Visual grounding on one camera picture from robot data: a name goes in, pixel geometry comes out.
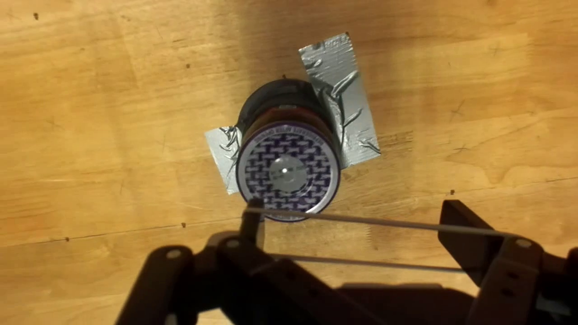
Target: thin metal wire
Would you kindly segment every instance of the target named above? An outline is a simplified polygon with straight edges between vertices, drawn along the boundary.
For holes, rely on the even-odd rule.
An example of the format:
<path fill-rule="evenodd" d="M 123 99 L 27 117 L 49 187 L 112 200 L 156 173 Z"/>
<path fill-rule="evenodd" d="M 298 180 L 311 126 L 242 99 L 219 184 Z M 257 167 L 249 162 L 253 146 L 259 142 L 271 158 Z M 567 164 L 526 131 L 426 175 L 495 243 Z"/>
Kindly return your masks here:
<path fill-rule="evenodd" d="M 313 261 L 313 263 L 345 263 L 345 265 L 363 265 L 363 267 L 416 269 L 416 270 L 436 270 L 436 272 L 464 272 L 464 269 L 461 269 L 461 267 L 443 267 L 443 265 L 394 263 L 394 261 L 376 261 L 376 260 L 347 260 L 347 258 L 325 258 L 325 256 L 307 256 L 307 254 L 271 254 L 271 256 Z"/>
<path fill-rule="evenodd" d="M 495 231 L 495 229 L 464 227 L 464 225 L 452 225 L 452 223 L 423 223 L 423 222 L 407 222 L 407 220 L 392 220 L 392 218 L 365 218 L 365 216 L 347 216 L 347 214 L 315 214 L 315 213 L 262 209 L 262 207 L 248 207 L 246 211 L 262 213 L 262 214 L 280 214 L 280 216 L 304 216 L 304 218 L 313 218 L 313 220 L 371 223 L 371 225 L 383 225 L 383 227 L 407 227 L 407 229 L 484 234 L 484 236 L 517 236 L 513 232 Z"/>

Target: metal rod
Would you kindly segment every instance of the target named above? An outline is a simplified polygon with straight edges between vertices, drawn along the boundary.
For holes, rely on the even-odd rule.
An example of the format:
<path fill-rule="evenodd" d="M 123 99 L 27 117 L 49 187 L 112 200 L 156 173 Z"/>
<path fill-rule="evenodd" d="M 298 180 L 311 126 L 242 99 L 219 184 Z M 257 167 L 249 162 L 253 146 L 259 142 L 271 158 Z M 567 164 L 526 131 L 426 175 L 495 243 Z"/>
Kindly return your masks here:
<path fill-rule="evenodd" d="M 260 209 L 260 207 L 248 207 L 246 211 L 262 213 L 262 214 L 305 216 L 305 218 L 313 218 L 313 220 L 371 223 L 371 225 L 383 225 L 383 227 L 408 227 L 408 229 L 423 229 L 423 231 L 468 232 L 468 234 L 484 234 L 484 236 L 515 236 L 513 232 L 482 229 L 482 227 L 452 225 L 452 223 L 423 223 L 423 222 L 405 222 L 405 220 L 390 220 L 390 218 L 365 218 L 365 216 L 347 216 L 347 214 L 315 214 L 315 213 Z"/>
<path fill-rule="evenodd" d="M 436 270 L 436 272 L 464 272 L 461 267 L 443 267 L 443 265 L 419 265 L 419 263 L 394 263 L 378 260 L 347 260 L 347 258 L 325 258 L 325 256 L 305 256 L 305 254 L 273 254 L 277 258 L 291 258 L 313 263 L 345 263 L 345 265 L 365 265 L 365 267 L 390 267 L 390 269 L 416 269 L 416 270 Z"/>

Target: round speaker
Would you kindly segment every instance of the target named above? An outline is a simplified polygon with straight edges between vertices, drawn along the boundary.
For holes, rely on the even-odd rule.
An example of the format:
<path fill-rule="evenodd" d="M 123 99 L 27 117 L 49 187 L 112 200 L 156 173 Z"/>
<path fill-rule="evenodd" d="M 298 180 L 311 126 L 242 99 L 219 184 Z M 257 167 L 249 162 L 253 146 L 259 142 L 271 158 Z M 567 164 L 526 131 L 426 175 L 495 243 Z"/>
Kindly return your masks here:
<path fill-rule="evenodd" d="M 305 213 L 329 205 L 340 185 L 340 146 L 309 83 L 278 79 L 260 86 L 246 101 L 237 124 L 244 133 L 237 182 L 246 200 L 260 198 L 266 209 Z"/>

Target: wooden table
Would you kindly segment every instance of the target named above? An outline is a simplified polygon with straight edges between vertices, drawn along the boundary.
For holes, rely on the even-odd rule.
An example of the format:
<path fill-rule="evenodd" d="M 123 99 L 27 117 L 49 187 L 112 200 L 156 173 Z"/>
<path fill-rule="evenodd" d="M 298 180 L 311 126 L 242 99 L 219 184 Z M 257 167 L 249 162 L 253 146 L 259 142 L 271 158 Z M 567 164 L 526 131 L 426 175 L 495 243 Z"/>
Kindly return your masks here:
<path fill-rule="evenodd" d="M 349 30 L 383 155 L 329 213 L 437 222 L 461 198 L 566 254 L 578 243 L 578 7 L 571 0 L 0 3 L 0 319 L 112 323 L 157 245 L 235 229 L 204 131 L 296 48 Z M 432 232 L 268 223 L 268 249 L 455 265 Z M 304 263 L 324 279 L 464 274 Z M 204 321 L 221 323 L 219 314 Z"/>

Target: wood grain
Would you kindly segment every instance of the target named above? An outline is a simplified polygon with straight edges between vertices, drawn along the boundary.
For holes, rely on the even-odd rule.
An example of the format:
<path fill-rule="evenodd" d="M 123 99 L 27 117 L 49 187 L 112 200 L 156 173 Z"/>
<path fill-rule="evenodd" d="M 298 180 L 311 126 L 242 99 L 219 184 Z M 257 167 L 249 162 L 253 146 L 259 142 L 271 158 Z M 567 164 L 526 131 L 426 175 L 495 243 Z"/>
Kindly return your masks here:
<path fill-rule="evenodd" d="M 436 222 L 461 198 L 566 254 L 578 243 L 578 9 L 571 0 L 0 1 L 0 319 L 112 323 L 148 250 L 235 229 L 204 131 L 304 77 L 349 30 L 383 157 L 331 213 Z M 268 223 L 268 249 L 454 265 L 432 234 Z M 461 274 L 304 263 L 343 281 Z M 206 321 L 221 323 L 219 314 Z"/>

